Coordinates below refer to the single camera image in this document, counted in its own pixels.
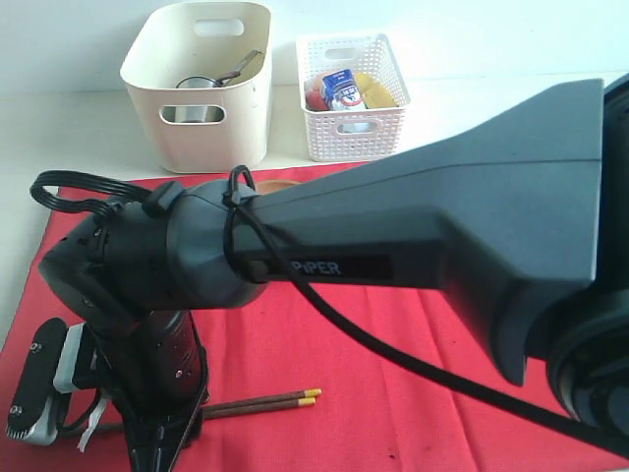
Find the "stainless steel cup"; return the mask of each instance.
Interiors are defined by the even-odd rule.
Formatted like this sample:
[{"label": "stainless steel cup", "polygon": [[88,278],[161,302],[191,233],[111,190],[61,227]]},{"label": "stainless steel cup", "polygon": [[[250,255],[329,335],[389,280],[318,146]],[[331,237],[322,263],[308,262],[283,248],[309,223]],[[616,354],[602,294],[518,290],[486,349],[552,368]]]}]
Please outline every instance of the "stainless steel cup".
[{"label": "stainless steel cup", "polygon": [[[215,89],[221,83],[203,76],[187,77],[177,89]],[[175,108],[176,123],[212,123],[222,119],[220,108],[216,106],[186,105]]]}]

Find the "chopsticks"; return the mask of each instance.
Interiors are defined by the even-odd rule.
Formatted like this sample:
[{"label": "chopsticks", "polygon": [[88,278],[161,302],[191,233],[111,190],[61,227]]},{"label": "chopsticks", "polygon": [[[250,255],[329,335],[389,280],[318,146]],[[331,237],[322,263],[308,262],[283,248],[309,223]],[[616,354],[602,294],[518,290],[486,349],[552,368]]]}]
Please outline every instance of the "chopsticks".
[{"label": "chopsticks", "polygon": [[[292,408],[303,408],[314,406],[316,404],[316,398],[321,394],[322,390],[320,388],[309,388],[277,395],[258,396],[244,400],[216,403],[214,405],[205,404],[205,406],[201,408],[201,411],[204,420],[214,420]],[[85,430],[85,427],[78,428],[67,436],[80,436]],[[124,431],[122,423],[104,423],[98,425],[94,430],[97,434],[122,431]]]}]

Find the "black cable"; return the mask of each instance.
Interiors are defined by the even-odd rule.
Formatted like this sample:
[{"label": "black cable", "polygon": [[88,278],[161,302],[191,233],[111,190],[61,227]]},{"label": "black cable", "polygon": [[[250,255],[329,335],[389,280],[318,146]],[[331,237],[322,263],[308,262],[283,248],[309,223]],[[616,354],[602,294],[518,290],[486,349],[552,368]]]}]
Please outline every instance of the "black cable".
[{"label": "black cable", "polygon": [[532,403],[528,403],[480,383],[470,381],[469,379],[465,379],[444,371],[443,369],[439,369],[432,364],[417,359],[416,357],[402,352],[381,341],[361,329],[356,324],[352,323],[347,318],[343,317],[333,307],[325,302],[318,293],[316,293],[316,291],[302,278],[302,276],[292,267],[290,262],[282,255],[279,247],[269,236],[268,231],[264,228],[262,223],[243,205],[245,201],[242,201],[240,198],[238,183],[236,182],[234,184],[234,181],[234,179],[230,178],[229,188],[223,199],[223,203],[229,207],[229,212],[233,213],[227,218],[227,221],[230,222],[230,224],[233,223],[234,214],[237,213],[247,224],[249,224],[255,231],[263,246],[270,253],[278,266],[284,271],[288,280],[295,286],[295,288],[297,288],[297,290],[299,290],[299,292],[326,319],[352,339],[369,349],[374,354],[436,384],[445,386],[471,398],[475,398],[487,405],[556,431],[575,440],[594,445],[629,459],[629,441],[624,437],[606,436],[598,428],[566,418]]},{"label": "black cable", "polygon": [[114,195],[132,202],[143,202],[151,193],[151,190],[138,185],[71,170],[42,172],[30,186],[30,195],[33,199],[47,208],[64,213],[90,211],[103,217],[110,216],[115,211],[115,208],[108,202],[99,199],[78,201],[60,199],[52,195],[44,187],[71,187]]},{"label": "black cable", "polygon": [[81,425],[89,419],[89,415],[91,415],[91,413],[96,409],[96,406],[98,406],[98,402],[100,401],[100,398],[101,398],[101,393],[100,393],[100,390],[97,388],[94,393],[94,398],[89,404],[89,407],[87,408],[86,411],[84,411],[79,416],[79,418],[77,418],[68,426],[64,426],[63,424],[57,425],[57,431],[59,432],[59,436],[61,437],[72,436],[76,432],[76,430],[78,430],[81,427]]}]

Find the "red cloth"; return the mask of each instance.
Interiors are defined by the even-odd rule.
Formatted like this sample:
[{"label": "red cloth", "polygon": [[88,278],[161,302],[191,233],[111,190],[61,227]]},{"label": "red cloth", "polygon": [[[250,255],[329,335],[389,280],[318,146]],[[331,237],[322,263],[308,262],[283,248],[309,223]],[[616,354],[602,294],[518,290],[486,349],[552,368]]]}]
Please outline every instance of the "red cloth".
[{"label": "red cloth", "polygon": [[[348,165],[256,173],[257,180],[306,181]],[[184,185],[224,177],[182,177]],[[144,181],[154,187],[162,181]],[[75,196],[75,191],[66,196]],[[32,263],[24,298],[0,356],[2,431],[35,330],[51,317],[80,320],[51,294],[40,257],[84,215],[54,213]],[[326,286],[319,293],[341,313],[391,344],[458,374],[561,411],[543,364],[530,362],[527,385],[501,379],[480,347],[434,291]],[[514,418],[411,375],[337,331],[286,283],[274,283],[241,310],[196,312],[207,348],[211,402],[321,387],[316,406],[205,423],[175,470],[221,472],[601,471],[627,461]],[[73,404],[76,415],[90,400]],[[106,415],[115,420],[112,409]],[[129,470],[123,438],[94,437],[50,447],[0,439],[1,471]]]}]

